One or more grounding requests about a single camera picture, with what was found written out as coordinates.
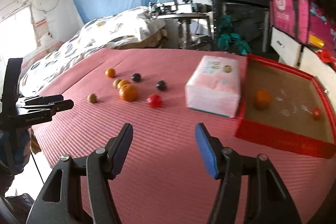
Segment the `brown kiwi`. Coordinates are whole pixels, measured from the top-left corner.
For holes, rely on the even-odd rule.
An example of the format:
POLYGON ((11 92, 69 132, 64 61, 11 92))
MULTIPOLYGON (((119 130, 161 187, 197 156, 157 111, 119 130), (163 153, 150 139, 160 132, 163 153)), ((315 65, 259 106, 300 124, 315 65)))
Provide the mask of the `brown kiwi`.
POLYGON ((89 103, 96 103, 97 102, 97 96, 96 94, 92 93, 87 97, 87 101, 89 103))
POLYGON ((118 84, 119 84, 120 82, 121 82, 120 79, 115 79, 114 82, 113 82, 113 87, 114 87, 115 89, 118 89, 118 84))

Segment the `small orange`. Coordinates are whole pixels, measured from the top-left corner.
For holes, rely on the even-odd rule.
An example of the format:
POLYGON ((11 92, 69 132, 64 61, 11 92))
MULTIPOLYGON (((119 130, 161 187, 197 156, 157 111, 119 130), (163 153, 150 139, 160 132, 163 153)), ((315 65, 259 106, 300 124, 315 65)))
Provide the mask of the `small orange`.
POLYGON ((128 80, 120 80, 117 83, 117 89, 120 90, 124 85, 128 85, 130 82, 128 80))
POLYGON ((105 71, 105 75, 106 75, 106 77, 114 78, 115 75, 116 75, 116 71, 115 71, 114 68, 108 68, 108 69, 105 71))

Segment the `large orange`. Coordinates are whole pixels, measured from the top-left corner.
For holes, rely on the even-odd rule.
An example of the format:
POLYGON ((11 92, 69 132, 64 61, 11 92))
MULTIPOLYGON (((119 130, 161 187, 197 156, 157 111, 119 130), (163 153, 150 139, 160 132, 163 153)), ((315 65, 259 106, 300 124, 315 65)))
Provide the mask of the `large orange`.
POLYGON ((254 105, 257 109, 267 109, 271 103, 270 93, 265 89, 259 89, 254 96, 254 105))
POLYGON ((132 84, 126 84, 119 89, 120 99, 131 102, 137 99, 137 88, 132 84))

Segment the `dark plum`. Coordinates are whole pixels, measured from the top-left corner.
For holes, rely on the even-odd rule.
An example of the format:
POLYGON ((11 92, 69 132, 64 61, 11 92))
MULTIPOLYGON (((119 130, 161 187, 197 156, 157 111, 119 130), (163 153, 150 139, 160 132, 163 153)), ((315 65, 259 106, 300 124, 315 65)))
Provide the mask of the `dark plum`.
POLYGON ((164 80, 158 81, 155 86, 160 91, 165 91, 167 89, 167 84, 164 80))
POLYGON ((142 76, 139 74, 139 73, 134 73, 132 76, 131 76, 131 80, 135 83, 139 83, 142 79, 142 76))

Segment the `red tomato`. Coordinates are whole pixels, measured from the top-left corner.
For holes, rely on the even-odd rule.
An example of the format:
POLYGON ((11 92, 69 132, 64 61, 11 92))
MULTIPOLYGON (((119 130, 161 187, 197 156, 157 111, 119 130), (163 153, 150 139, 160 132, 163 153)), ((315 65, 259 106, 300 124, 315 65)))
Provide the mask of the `red tomato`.
POLYGON ((322 117, 322 111, 319 108, 314 108, 312 111, 312 117, 314 120, 320 120, 322 117))
POLYGON ((158 108, 162 106, 162 99, 158 94, 151 94, 147 97, 146 101, 151 108, 158 108))

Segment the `red foam mat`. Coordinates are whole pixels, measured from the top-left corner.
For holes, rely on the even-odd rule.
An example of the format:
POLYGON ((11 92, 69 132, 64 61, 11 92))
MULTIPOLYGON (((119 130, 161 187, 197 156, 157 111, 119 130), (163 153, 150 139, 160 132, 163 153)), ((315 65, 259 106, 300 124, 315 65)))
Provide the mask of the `red foam mat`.
POLYGON ((54 79, 42 95, 62 94, 71 110, 33 128, 50 165, 61 155, 89 155, 106 145, 125 123, 134 137, 122 172, 110 182, 123 223, 206 223, 218 182, 205 169, 194 129, 204 123, 211 135, 242 155, 266 154, 288 191, 303 222, 322 204, 335 180, 335 160, 298 155, 235 137, 238 120, 188 109, 185 84, 203 57, 201 51, 103 48, 54 79), (114 78, 105 71, 114 68, 114 78), (131 80, 134 73, 142 79, 131 80), (137 88, 137 99, 120 99, 115 79, 137 88), (156 88, 164 80, 165 91, 156 88), (96 94, 97 102, 87 97, 96 94), (147 97, 158 94, 162 106, 151 108, 147 97))

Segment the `red cardboard box tray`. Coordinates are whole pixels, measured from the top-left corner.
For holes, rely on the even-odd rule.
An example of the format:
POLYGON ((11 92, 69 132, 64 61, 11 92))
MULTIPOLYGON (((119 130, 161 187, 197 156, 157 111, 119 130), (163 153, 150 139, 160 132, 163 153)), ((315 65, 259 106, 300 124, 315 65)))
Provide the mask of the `red cardboard box tray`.
POLYGON ((235 136, 252 143, 331 159, 335 156, 335 111, 318 80, 301 70, 248 55, 235 136), (270 93, 267 109, 257 109, 257 90, 270 93), (322 111, 314 120, 314 108, 322 111))

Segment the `pink tissue pack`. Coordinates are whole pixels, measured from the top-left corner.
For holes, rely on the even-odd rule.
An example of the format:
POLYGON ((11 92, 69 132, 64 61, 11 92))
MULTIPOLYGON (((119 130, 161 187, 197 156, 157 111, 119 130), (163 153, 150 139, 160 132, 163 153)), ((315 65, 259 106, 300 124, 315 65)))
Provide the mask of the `pink tissue pack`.
POLYGON ((236 117, 241 96, 239 62, 203 56, 185 85, 185 93, 188 108, 236 117))

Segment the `patterned white quilt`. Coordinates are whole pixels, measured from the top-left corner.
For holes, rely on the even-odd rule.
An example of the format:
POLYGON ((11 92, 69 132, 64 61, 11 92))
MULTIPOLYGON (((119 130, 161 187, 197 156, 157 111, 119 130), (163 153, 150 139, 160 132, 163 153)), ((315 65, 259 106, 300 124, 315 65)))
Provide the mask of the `patterned white quilt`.
POLYGON ((165 21, 153 19, 144 6, 91 20, 72 39, 37 59, 21 78, 19 91, 26 97, 37 95, 56 77, 102 48, 154 48, 165 37, 165 21))

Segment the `white drawer cabinet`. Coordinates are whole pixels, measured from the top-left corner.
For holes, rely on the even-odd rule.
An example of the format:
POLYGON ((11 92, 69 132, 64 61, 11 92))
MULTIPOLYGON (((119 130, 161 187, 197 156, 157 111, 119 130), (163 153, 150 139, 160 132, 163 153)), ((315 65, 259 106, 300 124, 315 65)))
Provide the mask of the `white drawer cabinet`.
POLYGON ((279 63, 297 67, 301 52, 300 43, 296 42, 286 33, 272 27, 270 45, 279 55, 279 63))

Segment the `sewing machine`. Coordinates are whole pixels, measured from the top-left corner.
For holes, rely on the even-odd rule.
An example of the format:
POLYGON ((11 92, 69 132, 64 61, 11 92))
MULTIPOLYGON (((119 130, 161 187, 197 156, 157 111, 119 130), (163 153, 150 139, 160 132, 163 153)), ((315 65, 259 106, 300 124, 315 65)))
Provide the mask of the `sewing machine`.
POLYGON ((149 12, 152 18, 160 15, 183 14, 183 13, 208 13, 212 8, 208 4, 194 3, 190 0, 183 0, 178 3, 178 0, 157 0, 149 2, 149 12))

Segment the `metal sewing table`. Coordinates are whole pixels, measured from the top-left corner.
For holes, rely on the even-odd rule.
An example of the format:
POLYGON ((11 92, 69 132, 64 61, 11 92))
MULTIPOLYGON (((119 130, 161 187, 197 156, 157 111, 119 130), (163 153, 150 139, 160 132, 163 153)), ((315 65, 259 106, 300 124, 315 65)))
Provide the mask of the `metal sewing table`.
POLYGON ((211 31, 210 16, 207 13, 180 13, 180 14, 165 14, 155 16, 154 19, 161 20, 176 20, 178 25, 178 45, 183 50, 201 50, 204 47, 213 48, 213 34, 211 31), (196 20, 199 23, 200 20, 206 21, 207 34, 191 32, 192 21, 196 20))

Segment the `red cloth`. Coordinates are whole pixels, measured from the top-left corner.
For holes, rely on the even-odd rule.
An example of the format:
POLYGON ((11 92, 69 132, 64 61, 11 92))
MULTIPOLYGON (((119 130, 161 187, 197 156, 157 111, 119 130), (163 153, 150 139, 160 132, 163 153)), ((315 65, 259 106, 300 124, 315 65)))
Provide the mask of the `red cloth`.
POLYGON ((329 65, 334 71, 336 71, 335 57, 332 56, 327 50, 321 50, 317 52, 317 56, 323 63, 329 65))

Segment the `black metal shelf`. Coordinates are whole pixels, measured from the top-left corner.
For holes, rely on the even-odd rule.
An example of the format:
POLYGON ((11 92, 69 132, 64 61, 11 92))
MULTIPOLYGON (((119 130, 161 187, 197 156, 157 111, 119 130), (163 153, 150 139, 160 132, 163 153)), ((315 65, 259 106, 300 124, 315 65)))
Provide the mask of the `black metal shelf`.
POLYGON ((217 50, 265 55, 270 46, 270 0, 211 0, 217 50))

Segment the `pink delivery bag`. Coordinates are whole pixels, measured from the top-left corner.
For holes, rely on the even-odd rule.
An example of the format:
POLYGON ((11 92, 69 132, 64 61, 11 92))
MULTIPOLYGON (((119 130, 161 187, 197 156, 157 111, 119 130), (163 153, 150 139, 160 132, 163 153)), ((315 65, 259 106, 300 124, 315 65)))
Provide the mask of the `pink delivery bag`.
POLYGON ((270 23, 300 43, 335 46, 335 23, 316 0, 270 0, 270 23))

